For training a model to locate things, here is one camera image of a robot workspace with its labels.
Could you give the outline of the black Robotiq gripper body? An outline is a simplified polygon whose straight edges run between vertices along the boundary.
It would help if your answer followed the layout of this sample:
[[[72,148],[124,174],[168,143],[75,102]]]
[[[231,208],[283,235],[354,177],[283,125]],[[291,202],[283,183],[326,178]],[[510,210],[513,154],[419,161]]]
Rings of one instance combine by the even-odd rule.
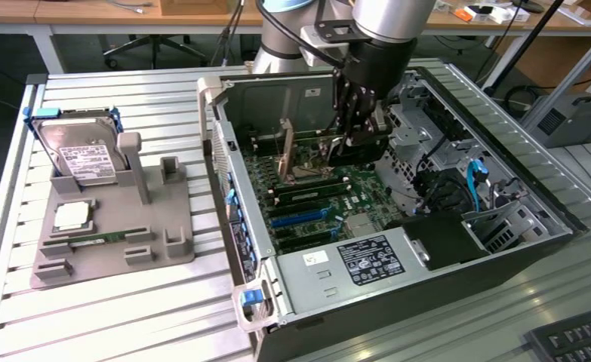
[[[417,43],[417,38],[402,43],[377,39],[350,43],[343,76],[383,99],[401,82]]]

